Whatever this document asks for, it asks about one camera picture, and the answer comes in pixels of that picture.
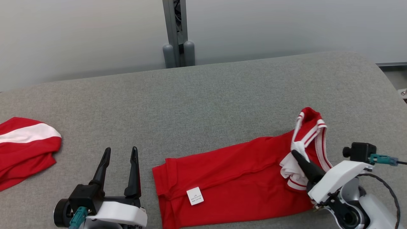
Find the gray fabric surface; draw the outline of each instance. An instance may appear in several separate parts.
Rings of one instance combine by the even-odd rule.
[[[160,228],[152,167],[168,157],[280,135],[294,128],[306,106],[321,112],[328,125],[326,146],[332,164],[344,159],[342,148],[353,141],[370,142],[378,153],[407,160],[407,106],[380,69],[356,53],[155,70],[1,93],[0,122],[13,116],[46,122],[61,133],[63,145],[54,166],[0,192],[0,228],[55,228],[55,204],[76,184],[92,179],[106,147],[112,148],[106,195],[123,195],[132,146],[139,149],[147,228]],[[379,165],[374,173],[393,187],[407,225],[407,166]],[[362,180],[395,215],[388,191],[373,179]],[[244,196],[240,201],[245,207]],[[324,211],[196,228],[249,227],[336,228]]]

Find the white wall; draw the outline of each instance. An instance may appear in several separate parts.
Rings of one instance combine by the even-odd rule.
[[[161,0],[2,0],[0,91],[165,68]]]
[[[405,0],[187,0],[196,64],[348,50],[407,62]]]

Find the gray pole base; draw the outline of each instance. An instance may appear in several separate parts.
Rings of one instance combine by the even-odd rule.
[[[195,66],[195,45],[192,41],[184,43],[185,66]]]
[[[164,53],[164,61],[166,68],[175,68],[175,57],[174,57],[174,48],[170,44],[164,45],[162,48],[162,52]]]

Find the clothing label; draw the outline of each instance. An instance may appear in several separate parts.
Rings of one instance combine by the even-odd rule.
[[[203,202],[203,200],[204,200],[199,187],[186,191],[186,194],[188,195],[189,202],[191,202],[191,205],[199,204],[200,202]]]

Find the red garment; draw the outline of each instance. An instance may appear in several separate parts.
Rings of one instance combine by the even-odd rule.
[[[327,171],[325,129],[320,114],[305,108],[296,128],[286,134],[166,159],[153,168],[163,228],[261,220],[311,209],[307,179],[290,152],[306,152]],[[195,187],[204,201],[192,206],[186,191]]]
[[[53,164],[61,135],[40,121],[14,117],[0,124],[0,191]]]

